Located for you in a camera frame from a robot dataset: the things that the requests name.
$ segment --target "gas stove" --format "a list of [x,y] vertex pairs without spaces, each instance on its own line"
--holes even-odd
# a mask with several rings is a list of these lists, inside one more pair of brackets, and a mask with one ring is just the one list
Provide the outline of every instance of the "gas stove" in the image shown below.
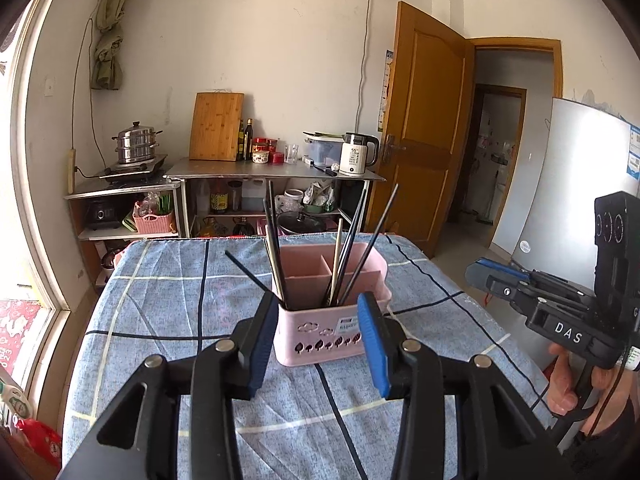
[[107,182],[131,182],[135,180],[149,180],[155,177],[164,160],[165,153],[159,153],[154,158],[143,162],[132,162],[130,164],[113,164],[101,171],[98,176]]

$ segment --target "green curtain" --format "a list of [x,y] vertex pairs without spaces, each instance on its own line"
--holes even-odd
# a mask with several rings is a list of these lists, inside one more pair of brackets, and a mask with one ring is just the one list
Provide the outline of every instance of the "green curtain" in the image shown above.
[[122,30],[118,25],[124,11],[125,0],[100,0],[95,25],[102,33],[94,58],[92,88],[117,90],[122,84],[122,69],[116,54],[122,43]]

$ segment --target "cutting board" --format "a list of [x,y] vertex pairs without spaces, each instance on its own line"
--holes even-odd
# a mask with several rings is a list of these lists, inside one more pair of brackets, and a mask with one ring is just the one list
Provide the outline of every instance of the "cutting board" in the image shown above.
[[236,160],[244,94],[196,94],[191,123],[191,160]]

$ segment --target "door handle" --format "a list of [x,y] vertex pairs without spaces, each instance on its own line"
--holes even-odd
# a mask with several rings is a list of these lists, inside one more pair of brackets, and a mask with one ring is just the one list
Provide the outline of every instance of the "door handle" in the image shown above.
[[385,151],[382,154],[382,162],[384,164],[389,162],[389,160],[391,159],[391,152],[393,150],[397,150],[398,152],[405,152],[406,146],[400,146],[399,144],[396,144],[396,136],[386,136]]

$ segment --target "metal screw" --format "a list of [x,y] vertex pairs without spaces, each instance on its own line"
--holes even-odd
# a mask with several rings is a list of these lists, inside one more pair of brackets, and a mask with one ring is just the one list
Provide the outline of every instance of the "metal screw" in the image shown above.
[[163,361],[163,357],[160,354],[150,355],[145,359],[145,366],[147,368],[158,368]]
[[488,355],[480,354],[474,357],[474,363],[478,368],[488,368],[492,365],[493,361]]
[[218,352],[231,352],[236,347],[236,343],[231,339],[221,339],[216,343],[216,350]]
[[405,339],[402,342],[402,348],[405,352],[417,352],[421,347],[420,342],[415,339]]

